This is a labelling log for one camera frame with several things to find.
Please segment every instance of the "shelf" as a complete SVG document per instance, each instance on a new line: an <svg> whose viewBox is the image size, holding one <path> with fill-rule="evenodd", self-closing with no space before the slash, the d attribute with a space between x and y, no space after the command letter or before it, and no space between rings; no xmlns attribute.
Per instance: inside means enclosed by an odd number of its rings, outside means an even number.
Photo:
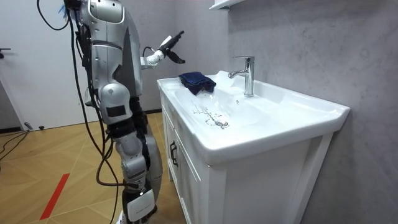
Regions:
<svg viewBox="0 0 398 224"><path fill-rule="evenodd" d="M229 8L236 3L239 3L244 0L215 0L214 5L212 5L210 10L224 9L229 10Z"/></svg>

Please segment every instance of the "dark blue towel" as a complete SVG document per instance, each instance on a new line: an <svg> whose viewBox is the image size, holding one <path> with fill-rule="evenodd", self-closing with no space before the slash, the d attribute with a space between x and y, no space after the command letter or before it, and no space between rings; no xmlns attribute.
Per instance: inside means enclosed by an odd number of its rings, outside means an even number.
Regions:
<svg viewBox="0 0 398 224"><path fill-rule="evenodd" d="M210 78L204 76L200 72L188 72L179 75L182 84L187 87L195 96L201 90L206 90L210 93L214 91L216 83Z"/></svg>

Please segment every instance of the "bathroom sink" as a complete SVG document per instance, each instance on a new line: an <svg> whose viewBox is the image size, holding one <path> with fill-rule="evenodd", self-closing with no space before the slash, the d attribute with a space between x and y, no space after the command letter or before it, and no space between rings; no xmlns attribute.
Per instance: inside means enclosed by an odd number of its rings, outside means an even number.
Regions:
<svg viewBox="0 0 398 224"><path fill-rule="evenodd" d="M209 75L213 93L197 96L179 78L158 80L159 89L204 150L208 164L262 151L339 130L349 108L259 81L246 98L244 78L228 73Z"/></svg>

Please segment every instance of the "faucet handle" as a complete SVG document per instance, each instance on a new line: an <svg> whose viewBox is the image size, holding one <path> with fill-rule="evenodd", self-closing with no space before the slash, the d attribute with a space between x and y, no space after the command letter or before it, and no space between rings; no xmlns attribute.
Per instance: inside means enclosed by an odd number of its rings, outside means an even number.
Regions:
<svg viewBox="0 0 398 224"><path fill-rule="evenodd" d="M233 58L244 58L246 63L254 62L255 56L235 56Z"/></svg>

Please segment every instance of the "chrome faucet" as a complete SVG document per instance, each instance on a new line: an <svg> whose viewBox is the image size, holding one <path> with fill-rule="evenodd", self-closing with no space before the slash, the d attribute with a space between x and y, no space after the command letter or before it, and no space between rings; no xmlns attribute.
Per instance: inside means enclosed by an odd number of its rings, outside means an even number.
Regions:
<svg viewBox="0 0 398 224"><path fill-rule="evenodd" d="M253 94L253 86L254 86L254 56L240 56L234 58L244 58L245 60L245 69L236 72L229 72L228 77L234 78L237 75L244 75L244 96L252 97Z"/></svg>

